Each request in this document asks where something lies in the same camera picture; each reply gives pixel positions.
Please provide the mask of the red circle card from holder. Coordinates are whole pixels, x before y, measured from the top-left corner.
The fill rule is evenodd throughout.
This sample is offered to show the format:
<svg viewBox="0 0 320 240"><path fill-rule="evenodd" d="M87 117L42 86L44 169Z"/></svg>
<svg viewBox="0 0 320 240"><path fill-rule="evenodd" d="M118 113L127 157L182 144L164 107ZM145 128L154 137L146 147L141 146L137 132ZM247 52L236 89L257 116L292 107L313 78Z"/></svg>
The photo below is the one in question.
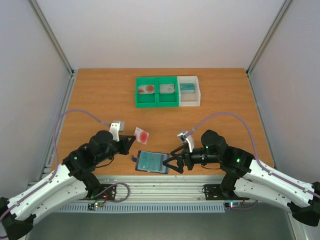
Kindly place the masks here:
<svg viewBox="0 0 320 240"><path fill-rule="evenodd" d="M147 131L142 130L139 127L136 127L134 131L134 136L137 142L146 145L148 142L149 133Z"/></svg>

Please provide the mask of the blue leather card holder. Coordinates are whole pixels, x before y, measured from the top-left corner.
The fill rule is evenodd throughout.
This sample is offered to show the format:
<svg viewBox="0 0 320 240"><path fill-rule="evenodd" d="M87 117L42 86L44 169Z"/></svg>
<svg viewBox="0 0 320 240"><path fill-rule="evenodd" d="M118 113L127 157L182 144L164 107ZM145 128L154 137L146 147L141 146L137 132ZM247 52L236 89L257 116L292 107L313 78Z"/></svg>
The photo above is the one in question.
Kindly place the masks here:
<svg viewBox="0 0 320 240"><path fill-rule="evenodd" d="M168 153L162 152L151 152L153 153L152 158L152 167L150 171L138 170L138 162L141 152L151 152L151 151L142 151L139 150L137 156L132 155L131 160L135 163L135 170L140 172L147 172L147 173L157 173L157 174L168 174L169 169L163 165L163 161L167 160L170 155Z"/></svg>

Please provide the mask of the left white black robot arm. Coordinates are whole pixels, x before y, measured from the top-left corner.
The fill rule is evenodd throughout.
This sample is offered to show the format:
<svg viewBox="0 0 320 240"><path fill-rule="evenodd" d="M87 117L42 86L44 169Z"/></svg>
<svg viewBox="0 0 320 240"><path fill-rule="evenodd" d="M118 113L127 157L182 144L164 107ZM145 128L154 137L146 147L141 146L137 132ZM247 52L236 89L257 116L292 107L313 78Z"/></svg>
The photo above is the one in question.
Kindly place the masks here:
<svg viewBox="0 0 320 240"><path fill-rule="evenodd" d="M19 240L39 221L61 207L82 199L96 199L106 191L93 174L97 165L128 155L134 135L118 140L107 130L98 131L88 143L72 151L54 171L15 197L0 199L1 239Z"/></svg>

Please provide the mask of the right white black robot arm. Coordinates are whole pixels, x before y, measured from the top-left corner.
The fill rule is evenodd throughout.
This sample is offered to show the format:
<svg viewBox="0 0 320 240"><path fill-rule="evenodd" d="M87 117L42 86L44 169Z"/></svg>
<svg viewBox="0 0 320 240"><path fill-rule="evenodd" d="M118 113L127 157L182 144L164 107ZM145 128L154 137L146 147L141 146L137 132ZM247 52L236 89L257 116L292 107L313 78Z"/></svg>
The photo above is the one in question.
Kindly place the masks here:
<svg viewBox="0 0 320 240"><path fill-rule="evenodd" d="M224 137L207 130L201 136L202 147L195 148L188 132L178 137L183 144L173 150L163 165L180 174L184 167L219 164L225 176L219 186L226 199L245 198L262 201L286 210L292 217L311 227L320 223L320 183L304 182L255 159L251 153L229 146Z"/></svg>

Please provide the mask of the card with red circles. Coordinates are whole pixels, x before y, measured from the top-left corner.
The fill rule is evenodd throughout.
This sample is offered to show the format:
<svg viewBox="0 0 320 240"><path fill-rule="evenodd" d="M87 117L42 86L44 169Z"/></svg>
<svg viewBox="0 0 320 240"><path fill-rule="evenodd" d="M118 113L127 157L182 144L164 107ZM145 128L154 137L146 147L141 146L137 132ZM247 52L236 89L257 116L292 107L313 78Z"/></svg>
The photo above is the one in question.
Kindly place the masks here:
<svg viewBox="0 0 320 240"><path fill-rule="evenodd" d="M137 87L137 92L140 95L154 94L155 93L155 86L153 84L139 85Z"/></svg>

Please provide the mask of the grey white card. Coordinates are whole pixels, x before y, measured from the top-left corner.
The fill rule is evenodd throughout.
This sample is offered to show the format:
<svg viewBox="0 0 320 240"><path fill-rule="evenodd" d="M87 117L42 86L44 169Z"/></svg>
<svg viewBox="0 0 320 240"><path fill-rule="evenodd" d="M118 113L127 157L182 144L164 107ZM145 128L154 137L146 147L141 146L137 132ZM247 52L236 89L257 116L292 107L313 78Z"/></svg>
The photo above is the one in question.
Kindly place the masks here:
<svg viewBox="0 0 320 240"><path fill-rule="evenodd" d="M174 84L160 84L159 85L159 93L160 94L172 94L175 93L175 85Z"/></svg>

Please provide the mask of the left green bin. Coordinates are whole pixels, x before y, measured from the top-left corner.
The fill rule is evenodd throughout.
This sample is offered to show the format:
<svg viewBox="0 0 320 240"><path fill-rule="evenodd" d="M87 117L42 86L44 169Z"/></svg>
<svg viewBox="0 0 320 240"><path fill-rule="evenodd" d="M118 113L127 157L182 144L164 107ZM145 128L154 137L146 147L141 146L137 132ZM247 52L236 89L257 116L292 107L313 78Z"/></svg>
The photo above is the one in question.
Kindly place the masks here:
<svg viewBox="0 0 320 240"><path fill-rule="evenodd" d="M155 108L158 89L156 77L137 77L135 79L135 106L137 108Z"/></svg>

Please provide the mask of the green bin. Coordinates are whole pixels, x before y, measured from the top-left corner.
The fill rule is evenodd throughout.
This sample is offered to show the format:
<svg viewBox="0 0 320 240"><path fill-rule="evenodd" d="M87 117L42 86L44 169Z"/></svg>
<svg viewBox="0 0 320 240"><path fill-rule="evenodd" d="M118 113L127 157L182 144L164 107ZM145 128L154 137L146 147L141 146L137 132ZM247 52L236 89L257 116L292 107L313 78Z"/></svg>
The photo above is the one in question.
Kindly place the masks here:
<svg viewBox="0 0 320 240"><path fill-rule="evenodd" d="M155 108L158 89L156 77L137 77L135 79L135 106L137 108Z"/></svg>
<svg viewBox="0 0 320 240"><path fill-rule="evenodd" d="M178 107L179 90L177 76L157 76L158 107Z"/></svg>

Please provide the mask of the white bin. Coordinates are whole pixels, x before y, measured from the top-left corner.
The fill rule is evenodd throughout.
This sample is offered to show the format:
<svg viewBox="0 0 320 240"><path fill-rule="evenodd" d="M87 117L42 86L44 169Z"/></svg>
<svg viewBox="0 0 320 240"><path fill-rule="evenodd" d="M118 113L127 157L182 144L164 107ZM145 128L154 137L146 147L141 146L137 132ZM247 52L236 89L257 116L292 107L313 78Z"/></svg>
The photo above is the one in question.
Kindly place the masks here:
<svg viewBox="0 0 320 240"><path fill-rule="evenodd" d="M201 91L197 76L177 76L180 107L199 107Z"/></svg>

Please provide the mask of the middle green bin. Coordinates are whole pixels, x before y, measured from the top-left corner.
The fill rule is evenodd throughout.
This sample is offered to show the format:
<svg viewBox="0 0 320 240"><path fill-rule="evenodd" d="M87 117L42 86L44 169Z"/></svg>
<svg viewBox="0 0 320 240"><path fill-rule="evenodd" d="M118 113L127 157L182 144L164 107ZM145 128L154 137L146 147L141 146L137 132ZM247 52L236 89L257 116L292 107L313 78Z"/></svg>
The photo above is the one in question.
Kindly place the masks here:
<svg viewBox="0 0 320 240"><path fill-rule="evenodd" d="M179 90L177 76L157 76L158 107L178 107Z"/></svg>

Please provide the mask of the right controller board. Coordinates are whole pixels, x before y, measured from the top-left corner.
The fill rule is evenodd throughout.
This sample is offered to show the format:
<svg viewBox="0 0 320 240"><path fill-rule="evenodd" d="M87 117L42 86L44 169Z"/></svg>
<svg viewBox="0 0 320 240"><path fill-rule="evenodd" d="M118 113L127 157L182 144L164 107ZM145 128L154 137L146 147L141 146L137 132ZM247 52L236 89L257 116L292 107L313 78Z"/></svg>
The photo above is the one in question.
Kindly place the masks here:
<svg viewBox="0 0 320 240"><path fill-rule="evenodd" d="M243 202L234 202L234 201L231 201L231 202L225 202L224 203L224 207L226 209L237 209L237 208L240 208L243 206Z"/></svg>

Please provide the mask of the controller board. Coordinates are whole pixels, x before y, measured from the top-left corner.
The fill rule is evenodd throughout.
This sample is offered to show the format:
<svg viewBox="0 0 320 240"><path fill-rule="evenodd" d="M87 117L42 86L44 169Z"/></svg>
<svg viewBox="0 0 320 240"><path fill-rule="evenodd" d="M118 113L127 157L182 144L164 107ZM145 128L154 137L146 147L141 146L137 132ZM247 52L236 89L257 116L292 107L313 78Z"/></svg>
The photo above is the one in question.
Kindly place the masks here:
<svg viewBox="0 0 320 240"><path fill-rule="evenodd" d="M234 201L231 201L231 202L225 202L224 203L224 207L226 209L237 209L237 208L240 208L243 206L243 202L234 202Z"/></svg>
<svg viewBox="0 0 320 240"><path fill-rule="evenodd" d="M89 203L87 205L87 210L88 211L95 211L99 208L102 208L104 206L103 202L95 202L95 203Z"/></svg>

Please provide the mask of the left controller board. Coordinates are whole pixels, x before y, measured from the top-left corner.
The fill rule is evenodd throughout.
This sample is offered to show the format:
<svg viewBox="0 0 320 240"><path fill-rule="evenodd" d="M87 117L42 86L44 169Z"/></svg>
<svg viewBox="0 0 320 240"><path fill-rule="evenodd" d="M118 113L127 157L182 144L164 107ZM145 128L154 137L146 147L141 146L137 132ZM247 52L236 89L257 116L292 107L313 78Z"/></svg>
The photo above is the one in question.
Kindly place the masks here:
<svg viewBox="0 0 320 240"><path fill-rule="evenodd" d="M103 202L95 202L95 203L89 203L87 205L87 210L88 211L95 211L99 208L102 208L104 206Z"/></svg>

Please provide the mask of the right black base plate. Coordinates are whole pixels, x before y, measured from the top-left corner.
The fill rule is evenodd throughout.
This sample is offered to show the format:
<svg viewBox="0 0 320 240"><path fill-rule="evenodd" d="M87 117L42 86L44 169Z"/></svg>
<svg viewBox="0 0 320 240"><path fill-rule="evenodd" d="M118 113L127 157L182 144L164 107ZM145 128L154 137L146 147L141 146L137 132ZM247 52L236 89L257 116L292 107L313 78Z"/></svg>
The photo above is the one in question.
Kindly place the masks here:
<svg viewBox="0 0 320 240"><path fill-rule="evenodd" d="M218 201L226 199L222 194L219 184L205 184L202 187L202 193L204 194L206 201Z"/></svg>

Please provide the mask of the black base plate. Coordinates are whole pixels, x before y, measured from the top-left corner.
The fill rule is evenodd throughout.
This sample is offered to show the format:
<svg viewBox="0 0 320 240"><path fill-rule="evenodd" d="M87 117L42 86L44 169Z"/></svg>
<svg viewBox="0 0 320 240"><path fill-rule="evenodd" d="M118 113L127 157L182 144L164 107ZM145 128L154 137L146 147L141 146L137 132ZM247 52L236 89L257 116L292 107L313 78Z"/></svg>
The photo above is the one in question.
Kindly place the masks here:
<svg viewBox="0 0 320 240"><path fill-rule="evenodd" d="M102 192L104 189L108 188L109 186L111 186L111 185L110 184L102 184L98 190L98 193ZM103 192L101 195L97 196L95 199L96 200L107 199L107 200L114 201L115 197L116 197L116 191L117 191L117 187L112 186L111 188L109 188L108 190Z"/></svg>
<svg viewBox="0 0 320 240"><path fill-rule="evenodd" d="M202 193L204 194L206 201L218 201L226 199L222 194L219 184L205 184L202 187Z"/></svg>

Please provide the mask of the aluminium front rail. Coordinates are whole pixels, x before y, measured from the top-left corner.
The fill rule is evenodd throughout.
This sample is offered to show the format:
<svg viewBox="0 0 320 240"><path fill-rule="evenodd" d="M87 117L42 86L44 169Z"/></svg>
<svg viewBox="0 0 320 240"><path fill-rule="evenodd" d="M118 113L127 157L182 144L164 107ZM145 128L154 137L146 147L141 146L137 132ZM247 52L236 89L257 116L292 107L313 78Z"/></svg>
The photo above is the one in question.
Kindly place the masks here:
<svg viewBox="0 0 320 240"><path fill-rule="evenodd" d="M102 184L110 185L102 192L98 190ZM178 178L170 175L161 176L95 176L90 174L85 181L78 180L68 173L50 173L35 185L20 194L21 200L27 206L41 205L46 200L57 197L65 204L81 199L96 199L97 196L109 188L116 186L115 200L117 201L140 201L140 202L163 202L176 201L204 201L205 195L202 188L203 181L196 182L187 178Z"/></svg>

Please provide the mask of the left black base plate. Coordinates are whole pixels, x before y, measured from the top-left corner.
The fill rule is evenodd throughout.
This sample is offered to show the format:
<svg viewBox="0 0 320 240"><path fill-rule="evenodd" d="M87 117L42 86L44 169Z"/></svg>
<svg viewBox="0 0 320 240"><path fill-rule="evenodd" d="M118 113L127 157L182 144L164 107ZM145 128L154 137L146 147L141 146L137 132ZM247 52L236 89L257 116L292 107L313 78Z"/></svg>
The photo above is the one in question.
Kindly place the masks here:
<svg viewBox="0 0 320 240"><path fill-rule="evenodd" d="M104 189L108 188L109 186L111 186L111 185L110 184L102 184L98 190L98 193L102 192ZM101 195L97 196L95 199L96 200L107 199L107 200L114 201L115 197L116 197L116 191L117 191L117 187L112 186L111 188L109 188L108 190L103 192Z"/></svg>

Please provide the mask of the left aluminium frame post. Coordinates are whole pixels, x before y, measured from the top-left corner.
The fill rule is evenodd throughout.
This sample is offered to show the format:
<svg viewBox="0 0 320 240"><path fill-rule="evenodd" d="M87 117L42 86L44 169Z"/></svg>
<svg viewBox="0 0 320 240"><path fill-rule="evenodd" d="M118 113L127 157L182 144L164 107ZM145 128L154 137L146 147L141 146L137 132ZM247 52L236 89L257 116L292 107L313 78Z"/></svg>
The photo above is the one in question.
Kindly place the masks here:
<svg viewBox="0 0 320 240"><path fill-rule="evenodd" d="M33 9L36 17L38 18L40 24L42 25L44 31L46 32L49 40L53 44L56 52L58 53L59 57L61 58L65 68L67 69L68 73L70 76L73 76L74 70L71 67L71 64L69 60L67 59L67 56L65 55L58 39L56 38L47 18L45 17L44 12L42 11L39 3L37 0L28 0L28 3L30 4L31 8Z"/></svg>

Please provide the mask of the aluminium frame post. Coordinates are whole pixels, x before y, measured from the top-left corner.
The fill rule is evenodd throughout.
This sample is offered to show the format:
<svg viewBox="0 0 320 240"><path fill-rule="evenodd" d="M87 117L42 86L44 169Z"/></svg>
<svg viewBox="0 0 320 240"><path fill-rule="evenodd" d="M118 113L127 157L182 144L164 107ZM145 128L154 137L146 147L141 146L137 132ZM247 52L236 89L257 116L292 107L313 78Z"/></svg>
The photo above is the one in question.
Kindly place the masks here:
<svg viewBox="0 0 320 240"><path fill-rule="evenodd" d="M65 55L58 39L56 38L47 18L45 17L44 12L42 11L39 3L37 0L28 0L28 3L30 4L31 8L33 9L36 17L38 18L40 24L42 25L44 31L46 32L49 40L53 44L56 52L58 53L59 57L61 58L65 68L67 69L68 73L70 76L73 76L74 70L71 67L71 64L69 60L67 59L67 56Z"/></svg>
<svg viewBox="0 0 320 240"><path fill-rule="evenodd" d="M284 0L283 3L281 4L275 18L273 19L269 29L267 30L261 44L259 45L252 61L250 62L249 66L246 70L246 75L248 78L250 77L251 73L253 72L254 68L256 67L259 59L261 58L262 54L266 50L273 35L277 31L279 25L281 24L282 20L284 19L287 11L289 10L289 8L293 2L294 2L293 0Z"/></svg>

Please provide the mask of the right aluminium frame post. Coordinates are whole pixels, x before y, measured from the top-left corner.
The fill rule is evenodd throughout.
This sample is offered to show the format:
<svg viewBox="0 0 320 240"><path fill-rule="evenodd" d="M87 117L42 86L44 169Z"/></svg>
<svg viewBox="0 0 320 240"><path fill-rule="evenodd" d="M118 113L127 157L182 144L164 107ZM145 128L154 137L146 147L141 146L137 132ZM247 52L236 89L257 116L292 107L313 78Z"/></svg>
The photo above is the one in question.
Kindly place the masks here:
<svg viewBox="0 0 320 240"><path fill-rule="evenodd" d="M289 8L293 2L294 2L293 0L284 0L283 3L281 4L275 18L273 19L269 29L267 30L261 44L259 45L252 61L250 62L249 66L246 70L246 75L248 78L250 77L251 73L253 72L254 68L256 67L259 59L261 58L262 54L266 50L273 35L277 31L279 25L281 24L282 20L284 19L287 11L289 10Z"/></svg>

